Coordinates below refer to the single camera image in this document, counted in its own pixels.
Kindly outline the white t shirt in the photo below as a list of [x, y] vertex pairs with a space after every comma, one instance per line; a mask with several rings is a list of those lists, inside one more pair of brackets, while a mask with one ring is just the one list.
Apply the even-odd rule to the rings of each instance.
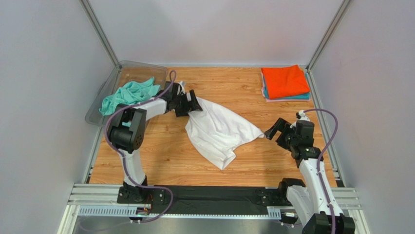
[[201, 97], [196, 100], [202, 111], [189, 113], [185, 130], [194, 148], [220, 170], [236, 158], [236, 148], [264, 138], [260, 128], [230, 109]]

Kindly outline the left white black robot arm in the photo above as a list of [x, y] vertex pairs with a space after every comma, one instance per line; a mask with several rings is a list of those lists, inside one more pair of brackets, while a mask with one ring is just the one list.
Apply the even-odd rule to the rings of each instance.
[[147, 122], [170, 111], [177, 117], [184, 117], [202, 109], [193, 90], [186, 93], [184, 85], [172, 81], [167, 82], [163, 90], [147, 101], [117, 106], [108, 121], [106, 139], [116, 149], [124, 171], [118, 203], [149, 203], [155, 191], [148, 186], [140, 156]]

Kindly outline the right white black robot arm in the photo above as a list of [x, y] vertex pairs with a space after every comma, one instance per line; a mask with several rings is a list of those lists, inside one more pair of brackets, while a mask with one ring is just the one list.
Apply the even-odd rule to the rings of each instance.
[[301, 117], [294, 124], [279, 118], [265, 132], [271, 140], [277, 132], [276, 143], [288, 150], [303, 179], [284, 178], [279, 188], [293, 205], [304, 234], [353, 234], [356, 225], [337, 203], [330, 188], [321, 150], [314, 146], [314, 123]]

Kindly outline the folded orange t shirt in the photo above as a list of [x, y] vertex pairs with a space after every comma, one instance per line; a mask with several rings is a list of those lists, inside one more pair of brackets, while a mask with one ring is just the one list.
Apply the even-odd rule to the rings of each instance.
[[308, 99], [310, 87], [305, 73], [298, 65], [262, 68], [263, 95], [270, 100]]

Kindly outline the mint green t shirt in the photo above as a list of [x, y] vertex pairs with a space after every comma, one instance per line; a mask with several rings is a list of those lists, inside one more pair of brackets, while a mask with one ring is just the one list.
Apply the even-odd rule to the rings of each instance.
[[112, 95], [106, 96], [98, 109], [103, 116], [112, 115], [119, 104], [133, 105], [150, 100], [160, 89], [155, 77], [144, 82], [129, 81]]

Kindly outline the clear plastic bin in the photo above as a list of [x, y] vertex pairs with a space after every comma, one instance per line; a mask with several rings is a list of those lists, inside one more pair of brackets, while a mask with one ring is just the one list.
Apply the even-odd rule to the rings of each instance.
[[159, 86], [158, 90], [162, 90], [167, 76], [168, 69], [163, 66], [128, 60], [119, 62], [98, 89], [96, 98], [85, 116], [85, 121], [88, 124], [103, 127], [108, 120], [108, 116], [104, 116], [99, 112], [104, 98], [114, 94], [119, 87], [130, 81], [142, 83], [151, 78], [154, 78], [154, 85]]

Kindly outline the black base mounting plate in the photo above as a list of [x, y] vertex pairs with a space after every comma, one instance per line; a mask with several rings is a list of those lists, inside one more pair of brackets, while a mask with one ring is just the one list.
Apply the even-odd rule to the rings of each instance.
[[118, 204], [138, 204], [152, 214], [266, 215], [271, 206], [290, 206], [278, 188], [230, 186], [166, 186], [139, 188], [123, 184]]

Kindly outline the right aluminium corner post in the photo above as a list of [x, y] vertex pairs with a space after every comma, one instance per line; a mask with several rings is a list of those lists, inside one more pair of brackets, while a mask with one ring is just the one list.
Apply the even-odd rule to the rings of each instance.
[[338, 25], [340, 24], [341, 20], [343, 19], [344, 15], [346, 14], [349, 5], [352, 3], [352, 0], [343, 0], [335, 13], [332, 21], [330, 22], [327, 30], [325, 31], [320, 43], [318, 44], [310, 62], [308, 63], [306, 69], [307, 71], [312, 71], [316, 66], [319, 58], [321, 57], [324, 49], [326, 48], [329, 40], [331, 39], [332, 35], [334, 34], [335, 30], [337, 29]]

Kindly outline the aluminium corner post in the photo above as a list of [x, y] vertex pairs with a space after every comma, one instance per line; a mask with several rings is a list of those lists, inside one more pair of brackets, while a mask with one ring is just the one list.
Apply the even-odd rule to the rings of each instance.
[[92, 27], [94, 28], [101, 44], [103, 45], [110, 61], [112, 62], [112, 64], [114, 66], [116, 66], [119, 63], [119, 60], [118, 60], [112, 46], [110, 45], [110, 42], [109, 42], [109, 40], [108, 40], [108, 38], [107, 38], [107, 36], [104, 32], [103, 27], [101, 26], [101, 24], [99, 22], [99, 19], [98, 19], [96, 13], [94, 12], [92, 4], [90, 3], [89, 0], [80, 0], [79, 2], [81, 4], [82, 8], [84, 9], [84, 11], [85, 11]]
[[330, 22], [327, 30], [325, 31], [320, 43], [318, 44], [310, 62], [308, 63], [306, 69], [307, 71], [312, 71], [316, 66], [319, 58], [321, 57], [324, 49], [326, 48], [329, 40], [331, 39], [332, 35], [334, 34], [335, 30], [337, 29], [338, 25], [340, 24], [341, 20], [343, 19], [344, 15], [346, 14], [349, 5], [352, 3], [352, 0], [343, 0], [335, 13], [332, 21]]

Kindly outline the aluminium frame rail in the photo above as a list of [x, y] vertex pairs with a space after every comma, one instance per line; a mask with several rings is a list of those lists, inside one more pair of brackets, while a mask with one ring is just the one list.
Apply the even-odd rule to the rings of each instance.
[[[145, 204], [118, 204], [118, 184], [74, 184], [61, 220], [58, 233], [71, 234], [78, 216], [140, 217], [139, 211], [150, 208]], [[355, 188], [332, 188], [339, 207], [351, 217], [357, 234], [370, 233], [365, 215]], [[292, 211], [291, 206], [266, 206], [264, 214], [166, 214], [165, 218], [217, 218], [276, 220], [283, 211]]]

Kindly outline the left aluminium corner post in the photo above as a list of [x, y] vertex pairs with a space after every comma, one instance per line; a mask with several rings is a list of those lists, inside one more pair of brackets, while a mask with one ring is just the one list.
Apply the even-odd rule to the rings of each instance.
[[116, 66], [119, 63], [119, 60], [118, 60], [112, 46], [110, 45], [110, 42], [109, 42], [109, 40], [108, 40], [108, 38], [107, 38], [107, 36], [104, 32], [103, 27], [101, 26], [101, 24], [99, 22], [99, 19], [98, 19], [96, 13], [94, 12], [92, 4], [90, 3], [89, 0], [80, 0], [79, 2], [81, 4], [82, 8], [84, 9], [84, 11], [85, 11], [92, 27], [94, 28], [101, 44], [103, 45], [110, 61], [112, 62], [112, 64], [114, 66]]

